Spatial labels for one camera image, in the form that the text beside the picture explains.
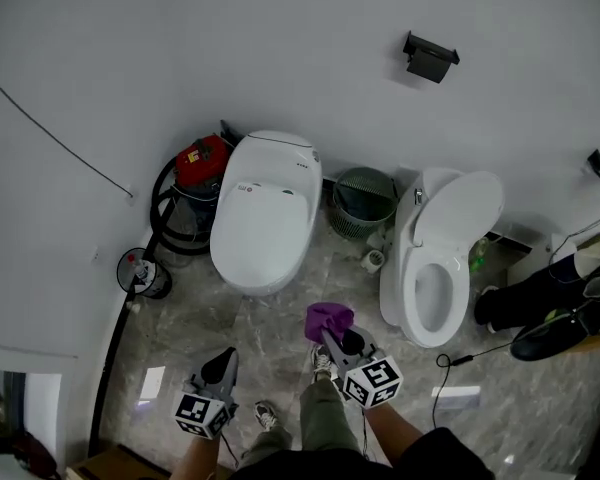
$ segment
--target white toilet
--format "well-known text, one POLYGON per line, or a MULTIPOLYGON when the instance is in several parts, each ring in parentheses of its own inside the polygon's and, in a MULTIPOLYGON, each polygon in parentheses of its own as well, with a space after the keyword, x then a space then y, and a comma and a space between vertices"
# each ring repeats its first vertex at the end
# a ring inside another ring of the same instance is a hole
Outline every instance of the white toilet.
POLYGON ((394 243, 380 276, 387 323, 422 347, 458 331, 469 301, 467 256, 504 205, 500 179, 488 172, 426 169, 396 212, 394 243))
POLYGON ((211 230, 211 259, 247 295, 283 288, 309 247, 322 192, 318 152, 296 135, 247 135, 229 159, 211 230))

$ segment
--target red vacuum cleaner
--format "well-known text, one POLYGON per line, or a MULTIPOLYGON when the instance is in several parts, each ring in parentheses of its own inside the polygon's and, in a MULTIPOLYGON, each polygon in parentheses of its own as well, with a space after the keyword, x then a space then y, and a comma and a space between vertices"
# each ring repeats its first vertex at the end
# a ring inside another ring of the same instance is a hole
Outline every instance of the red vacuum cleaner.
POLYGON ((209 252, 222 176, 231 152, 242 139, 226 122, 220 124, 220 135, 198 139, 178 153, 164 166, 153 186, 151 228, 159 243, 177 254, 195 256, 209 252), (169 177, 173 182, 167 182, 163 190, 169 177), (178 210, 183 203, 186 212, 178 210))

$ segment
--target sneaker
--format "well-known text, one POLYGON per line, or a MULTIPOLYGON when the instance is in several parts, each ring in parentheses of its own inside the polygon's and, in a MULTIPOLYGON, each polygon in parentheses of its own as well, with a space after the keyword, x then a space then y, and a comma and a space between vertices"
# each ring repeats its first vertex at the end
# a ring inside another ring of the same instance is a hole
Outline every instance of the sneaker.
POLYGON ((331 379, 331 356, 324 345, 315 345, 311 349, 311 363, 313 364, 314 382, 319 373, 324 373, 331 379))
POLYGON ((487 286, 484 290, 482 290, 482 293, 480 294, 480 297, 478 298, 478 300, 476 301, 476 306, 473 310, 473 317, 476 320, 476 323, 478 325, 486 325, 491 321, 491 313, 493 312, 493 306, 490 304, 487 304, 485 302, 486 299, 483 299, 483 297, 494 290, 498 290, 497 286, 487 286))
POLYGON ((271 430, 278 424, 278 417, 276 416, 275 409, 265 400, 256 402, 253 406, 253 414, 258 420, 258 423, 260 423, 266 431, 271 430))

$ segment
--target purple cloth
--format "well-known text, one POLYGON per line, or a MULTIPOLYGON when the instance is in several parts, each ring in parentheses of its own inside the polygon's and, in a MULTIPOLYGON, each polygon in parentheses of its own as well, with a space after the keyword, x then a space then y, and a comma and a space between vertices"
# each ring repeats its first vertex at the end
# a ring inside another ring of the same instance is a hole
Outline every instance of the purple cloth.
POLYGON ((344 331, 353 325, 353 311, 335 302, 317 302, 307 308, 304 335, 322 345, 322 329, 329 329, 342 341, 344 331))

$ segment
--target wire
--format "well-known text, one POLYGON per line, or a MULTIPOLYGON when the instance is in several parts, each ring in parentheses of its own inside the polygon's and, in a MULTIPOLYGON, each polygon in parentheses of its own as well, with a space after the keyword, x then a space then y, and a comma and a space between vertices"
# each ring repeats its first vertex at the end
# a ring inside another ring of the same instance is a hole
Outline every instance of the wire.
POLYGON ((369 460, 369 455, 367 454, 367 418, 364 415, 364 409, 360 409, 360 412, 362 413, 362 435, 363 435, 363 441, 362 441, 362 456, 369 460))
POLYGON ((113 181, 111 178, 109 178, 109 176, 107 176, 106 174, 102 173, 101 171, 99 171, 98 169, 96 169, 93 165, 91 165, 89 162, 87 162, 86 160, 84 160, 83 158, 81 158, 80 156, 78 156, 77 153, 74 153, 71 149, 69 149, 67 146, 65 146, 62 141, 60 141, 60 139, 58 139, 55 135, 53 135, 49 130, 47 130, 44 126, 42 126, 38 121, 36 121, 33 117, 31 117, 31 115, 29 115, 27 113, 27 111, 25 109, 23 109, 20 105, 18 105, 18 103, 11 97, 9 96, 9 94, 7 93, 7 91, 5 91, 2 86, 0 85, 0 92, 2 93, 2 95, 7 98, 9 100, 9 102, 16 107, 29 121, 31 121, 33 124, 35 124, 38 128, 40 128, 44 133, 46 133, 52 140, 54 140, 61 148, 63 148, 67 153, 69 153, 70 155, 74 156, 76 159, 78 159, 80 162, 82 162, 84 165, 86 165, 89 169, 91 169, 93 172, 95 172, 96 174, 99 174, 101 177, 103 177, 105 180, 107 180, 109 183, 111 183, 112 185, 114 185, 115 187, 119 188, 120 190, 122 190, 125 194, 127 194, 129 197, 133 198, 133 194, 131 192, 129 192, 126 188, 124 188, 122 185, 119 185, 118 183, 116 183, 115 181, 113 181))
POLYGON ((433 401, 433 409, 431 410, 431 419, 433 421, 433 428, 434 429, 438 428, 436 425, 436 407, 438 406, 438 399, 440 398, 440 393, 442 393, 442 390, 443 390, 445 384, 447 383, 447 379, 449 378, 449 373, 451 372, 452 366, 460 366, 461 364, 468 363, 469 361, 473 361, 476 357, 480 357, 485 354, 494 352, 495 350, 500 350, 501 348, 508 347, 509 345, 511 345, 512 343, 517 341, 518 339, 521 339, 526 336, 527 336, 527 334, 525 334, 524 336, 521 336, 521 337, 516 337, 513 340, 511 340, 509 343, 505 343, 504 345, 498 345, 497 347, 490 348, 489 350, 484 350, 482 352, 479 352, 478 354, 469 354, 468 356, 463 356, 460 359, 456 359, 454 361, 452 361, 451 358, 447 354, 440 354, 438 357, 436 357, 436 365, 438 365, 438 368, 446 368, 447 372, 444 376, 444 380, 442 381, 442 386, 440 386, 440 389, 436 393, 436 398, 433 401), (445 358, 447 360, 446 364, 440 364, 440 359, 443 359, 443 358, 445 358))
POLYGON ((217 201, 218 200, 218 196, 212 197, 211 199, 203 199, 201 197, 196 197, 196 196, 192 196, 191 194, 187 194, 186 192, 183 192, 182 190, 180 190, 175 183, 173 185, 171 185, 171 188, 173 190, 175 190, 178 194, 180 194, 181 196, 184 196, 186 198, 189 199, 195 199, 196 201, 202 201, 203 203, 209 203, 211 201, 217 201))
POLYGON ((442 393, 442 388, 444 388, 444 385, 447 383, 447 379, 449 378, 449 372, 451 372, 451 358, 447 354, 440 354, 436 358, 436 364, 438 365, 439 368, 446 368, 447 373, 445 374, 444 380, 442 381, 442 386, 440 386, 440 389, 436 393, 436 399, 433 401, 433 409, 431 410, 431 419, 433 420, 433 428, 434 429, 438 428, 438 426, 436 425, 436 406, 438 405, 438 398, 440 398, 440 393, 442 393), (447 364, 440 364, 440 359, 442 359, 443 357, 447 358, 447 364))
POLYGON ((238 459, 236 458, 235 454, 233 453, 233 450, 231 449, 231 446, 229 446, 229 441, 227 441, 227 438, 224 437, 224 434, 220 434, 220 437, 222 437, 222 440, 224 441, 224 444, 227 447, 227 450, 229 450, 229 453, 233 457, 233 463, 234 463, 234 466, 235 466, 236 471, 237 471, 238 470, 238 466, 240 465, 240 461, 238 461, 238 459))
POLYGON ((549 262, 547 264, 547 272, 549 272, 549 275, 555 280, 558 281, 561 284, 572 284, 572 283, 577 283, 579 281, 581 281, 582 279, 580 279, 580 277, 578 277, 577 279, 572 279, 571 281, 561 281, 560 279, 558 279, 556 276, 554 276, 551 273, 551 262, 553 261, 553 258, 555 257, 556 254, 558 254, 558 251, 560 249, 562 249, 564 247, 564 244, 567 243, 567 241, 570 238, 573 238, 574 236, 578 236, 581 235, 582 233, 586 233, 587 231, 591 231, 593 228, 595 228, 598 224, 600 224, 600 219, 596 220, 595 222, 592 222, 591 224, 589 224, 588 226, 585 226, 584 228, 582 228, 579 231, 576 231, 575 233, 571 233, 570 235, 567 235, 566 238, 562 241, 562 243, 560 244, 560 246, 551 253, 551 256, 549 256, 549 262))

